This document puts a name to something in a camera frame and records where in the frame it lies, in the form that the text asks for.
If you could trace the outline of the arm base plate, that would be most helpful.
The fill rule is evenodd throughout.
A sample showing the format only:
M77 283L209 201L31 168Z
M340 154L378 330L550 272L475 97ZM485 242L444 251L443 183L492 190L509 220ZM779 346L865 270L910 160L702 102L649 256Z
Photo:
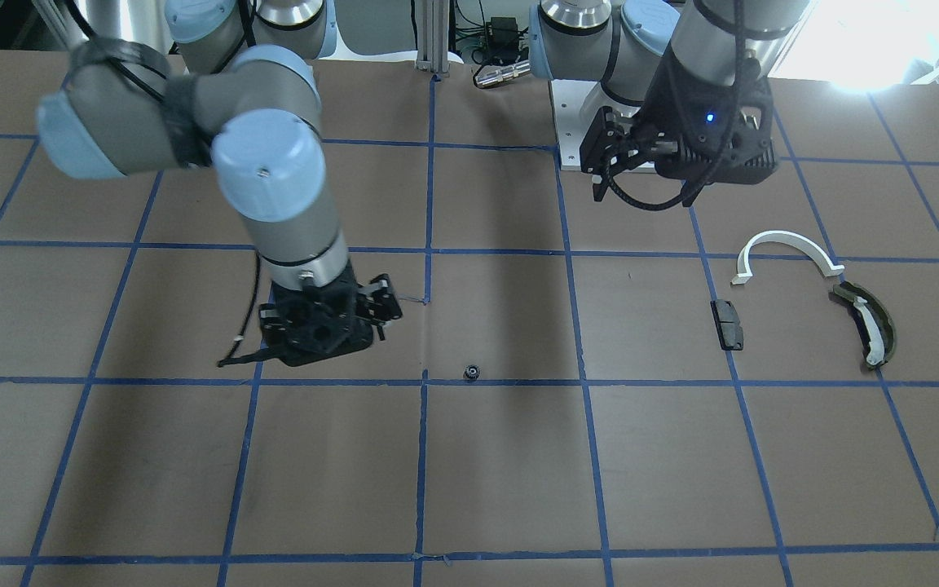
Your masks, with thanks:
M608 96L600 82L552 79L550 90L563 170L580 170L580 145L600 107L610 105L623 117L631 117L640 110L636 105L622 104Z

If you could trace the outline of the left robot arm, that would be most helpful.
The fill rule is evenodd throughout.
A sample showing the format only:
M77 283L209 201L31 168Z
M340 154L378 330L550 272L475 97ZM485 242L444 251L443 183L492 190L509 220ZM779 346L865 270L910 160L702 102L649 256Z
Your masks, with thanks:
M597 83L578 167L593 200L689 208L712 183L779 170L769 75L808 1L540 1L534 77Z

